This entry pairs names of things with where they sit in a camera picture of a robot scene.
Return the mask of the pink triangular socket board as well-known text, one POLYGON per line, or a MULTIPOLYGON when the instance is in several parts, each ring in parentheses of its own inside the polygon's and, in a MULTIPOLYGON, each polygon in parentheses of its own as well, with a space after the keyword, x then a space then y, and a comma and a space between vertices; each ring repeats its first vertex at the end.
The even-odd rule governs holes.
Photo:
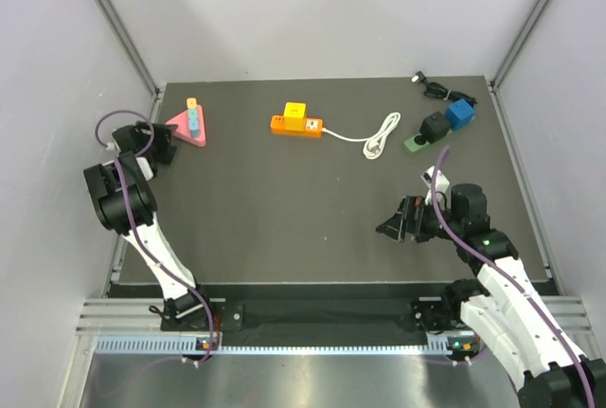
POLYGON ((185 141, 196 147, 204 147, 206 145, 206 131, 205 131, 205 117, 204 109, 198 104, 196 107, 197 112, 197 129, 192 131, 190 129, 189 109, 185 109, 175 117, 169 119, 165 124, 173 128, 173 136, 185 141))

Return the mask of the light blue small plug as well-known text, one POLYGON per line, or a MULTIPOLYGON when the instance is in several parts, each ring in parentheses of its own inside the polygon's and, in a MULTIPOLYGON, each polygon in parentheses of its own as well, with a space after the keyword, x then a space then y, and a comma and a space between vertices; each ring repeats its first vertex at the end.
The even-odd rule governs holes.
POLYGON ((188 121, 188 129, 192 138, 198 138, 200 136, 200 124, 197 119, 190 119, 188 121))

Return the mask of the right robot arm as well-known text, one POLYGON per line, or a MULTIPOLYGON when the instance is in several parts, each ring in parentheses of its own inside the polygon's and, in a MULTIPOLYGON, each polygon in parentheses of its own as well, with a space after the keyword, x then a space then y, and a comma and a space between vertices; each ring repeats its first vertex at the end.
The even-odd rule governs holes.
POLYGON ((442 317, 480 337, 507 372, 520 406, 604 406, 604 360, 589 358, 546 307, 512 241, 491 226, 480 186, 405 196, 376 231, 396 242, 411 237, 454 244, 473 277, 444 289, 442 317))

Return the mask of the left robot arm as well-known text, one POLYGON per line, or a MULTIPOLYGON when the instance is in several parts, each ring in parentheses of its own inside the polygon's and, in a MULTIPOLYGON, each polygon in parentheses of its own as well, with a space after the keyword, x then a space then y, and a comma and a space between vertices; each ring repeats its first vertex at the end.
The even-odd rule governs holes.
POLYGON ((158 167, 174 158, 174 128, 134 115, 139 120, 114 131, 109 142, 100 138, 102 122, 95 127, 101 146, 116 152, 114 160, 83 171, 95 213, 104 228, 132 245, 156 277, 163 308, 151 307, 150 312, 160 316, 161 329, 212 333, 215 308, 164 236, 149 185, 158 167))

